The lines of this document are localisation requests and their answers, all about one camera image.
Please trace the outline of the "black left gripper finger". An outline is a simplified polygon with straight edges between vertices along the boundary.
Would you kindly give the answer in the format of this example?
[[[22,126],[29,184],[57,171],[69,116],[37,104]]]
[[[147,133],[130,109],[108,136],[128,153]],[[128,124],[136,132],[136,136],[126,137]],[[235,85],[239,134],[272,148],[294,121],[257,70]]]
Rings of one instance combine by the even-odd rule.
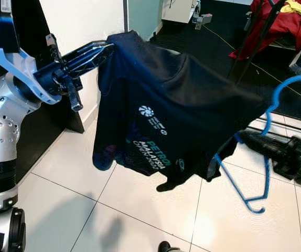
[[[62,56],[67,68],[95,68],[114,52],[114,44],[107,41],[91,41]]]
[[[90,70],[102,65],[114,52],[114,48],[91,48],[76,53],[69,60],[69,76],[80,77]]]

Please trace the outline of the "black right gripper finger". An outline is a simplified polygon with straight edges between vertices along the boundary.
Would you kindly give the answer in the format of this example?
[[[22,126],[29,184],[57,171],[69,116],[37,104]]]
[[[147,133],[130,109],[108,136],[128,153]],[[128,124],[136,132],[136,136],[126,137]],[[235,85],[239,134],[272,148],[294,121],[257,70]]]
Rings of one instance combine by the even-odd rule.
[[[278,145],[271,141],[243,141],[249,149],[267,156],[268,158],[278,161]]]
[[[238,137],[241,139],[243,144],[246,144],[250,149],[269,149],[278,150],[280,149],[280,144],[276,142],[273,138],[269,138],[261,135],[261,133],[254,131],[240,131],[238,132]]]

